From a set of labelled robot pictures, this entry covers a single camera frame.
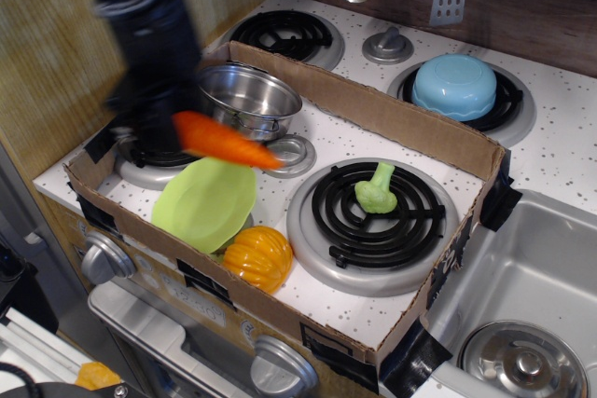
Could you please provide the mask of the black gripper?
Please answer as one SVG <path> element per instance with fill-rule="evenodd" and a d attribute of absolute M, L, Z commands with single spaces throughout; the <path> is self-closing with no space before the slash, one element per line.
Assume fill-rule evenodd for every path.
<path fill-rule="evenodd" d="M 171 114 L 199 110 L 196 68 L 201 49 L 184 0 L 102 2 L 126 74 L 106 105 L 115 113 L 117 141 L 144 152 L 180 152 Z"/>

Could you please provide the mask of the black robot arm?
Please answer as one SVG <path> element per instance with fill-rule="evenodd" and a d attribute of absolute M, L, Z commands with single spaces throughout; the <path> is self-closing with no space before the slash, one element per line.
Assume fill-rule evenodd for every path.
<path fill-rule="evenodd" d="M 198 104 L 201 49 L 184 0 L 96 0 L 126 73 L 106 102 L 114 130 L 130 130 L 145 151 L 181 149 L 173 115 Z"/>

